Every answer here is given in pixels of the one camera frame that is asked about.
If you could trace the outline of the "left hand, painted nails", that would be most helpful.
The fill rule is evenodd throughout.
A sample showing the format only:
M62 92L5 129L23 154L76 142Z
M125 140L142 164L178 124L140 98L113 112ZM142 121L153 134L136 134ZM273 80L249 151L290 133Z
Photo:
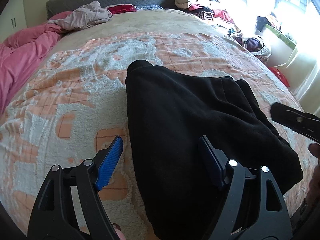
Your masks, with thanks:
M120 240L126 240L126 237L125 237L125 235L123 234L123 232L121 231L120 226L119 226L118 224L116 224L116 223L113 223L112 226L113 226L115 232L117 233L119 239L120 239Z

